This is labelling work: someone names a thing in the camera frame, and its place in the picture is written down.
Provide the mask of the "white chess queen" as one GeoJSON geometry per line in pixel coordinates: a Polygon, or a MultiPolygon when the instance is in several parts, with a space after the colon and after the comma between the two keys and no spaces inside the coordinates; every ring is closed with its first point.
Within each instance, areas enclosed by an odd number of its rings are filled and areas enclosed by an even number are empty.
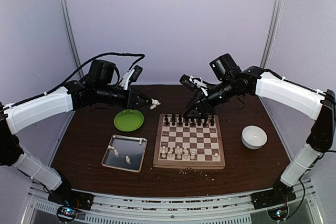
{"type": "Polygon", "coordinates": [[[187,149],[183,149],[183,159],[184,160],[189,159],[189,151],[187,149]]]}

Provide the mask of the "white chess bishop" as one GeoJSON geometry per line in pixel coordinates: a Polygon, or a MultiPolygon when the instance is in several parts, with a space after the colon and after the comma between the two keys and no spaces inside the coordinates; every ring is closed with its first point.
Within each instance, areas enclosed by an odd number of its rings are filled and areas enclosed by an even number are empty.
{"type": "Polygon", "coordinates": [[[182,152],[178,152],[178,153],[177,153],[177,159],[178,159],[178,160],[181,160],[181,159],[182,159],[182,152]]]}

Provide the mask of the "white chess knight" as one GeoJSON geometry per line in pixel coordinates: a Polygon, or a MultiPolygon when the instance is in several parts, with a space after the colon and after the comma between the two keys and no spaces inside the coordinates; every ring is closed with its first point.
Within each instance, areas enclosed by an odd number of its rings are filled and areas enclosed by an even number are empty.
{"type": "Polygon", "coordinates": [[[167,154],[167,157],[168,157],[168,159],[172,159],[173,158],[173,153],[172,152],[168,152],[168,154],[167,154]]]}

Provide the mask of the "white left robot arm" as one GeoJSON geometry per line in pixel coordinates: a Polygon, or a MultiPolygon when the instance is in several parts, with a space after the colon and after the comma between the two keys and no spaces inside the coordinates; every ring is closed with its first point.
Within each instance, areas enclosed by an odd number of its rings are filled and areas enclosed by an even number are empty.
{"type": "Polygon", "coordinates": [[[115,63],[102,60],[108,53],[102,53],[85,61],[82,69],[89,64],[89,72],[80,80],[72,80],[73,74],[61,84],[42,94],[16,103],[1,105],[1,165],[14,167],[26,176],[40,182],[58,202],[71,205],[79,200],[64,175],[43,164],[19,143],[17,133],[35,123],[52,116],[76,111],[96,103],[118,106],[124,109],[138,109],[160,105],[141,91],[131,87],[142,72],[133,62],[126,74],[119,74],[115,63]]]}

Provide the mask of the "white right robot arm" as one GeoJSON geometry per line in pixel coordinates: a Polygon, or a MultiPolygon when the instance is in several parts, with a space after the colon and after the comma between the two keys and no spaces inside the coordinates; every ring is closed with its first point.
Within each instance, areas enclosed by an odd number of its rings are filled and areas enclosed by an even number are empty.
{"type": "Polygon", "coordinates": [[[224,54],[210,62],[219,80],[209,84],[200,77],[182,75],[180,83],[196,91],[184,112],[185,119],[205,119],[215,108],[240,95],[257,96],[262,101],[278,102],[285,112],[271,116],[291,161],[279,174],[271,189],[253,193],[256,208],[285,204],[294,200],[294,185],[331,150],[335,135],[335,92],[310,88],[258,66],[245,70],[224,54]]]}

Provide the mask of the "white chess king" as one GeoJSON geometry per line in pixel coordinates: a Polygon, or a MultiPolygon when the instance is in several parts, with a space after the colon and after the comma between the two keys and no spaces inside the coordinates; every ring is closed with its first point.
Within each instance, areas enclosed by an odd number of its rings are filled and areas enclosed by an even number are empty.
{"type": "Polygon", "coordinates": [[[197,154],[197,150],[196,149],[191,149],[190,150],[190,160],[192,160],[192,161],[197,160],[196,154],[197,154]]]}

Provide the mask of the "metal tray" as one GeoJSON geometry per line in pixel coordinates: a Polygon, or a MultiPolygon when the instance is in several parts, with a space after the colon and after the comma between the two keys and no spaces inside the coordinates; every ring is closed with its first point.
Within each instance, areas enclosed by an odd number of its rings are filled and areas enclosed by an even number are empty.
{"type": "Polygon", "coordinates": [[[112,135],[101,165],[107,168],[139,173],[147,146],[143,137],[112,135]]]}

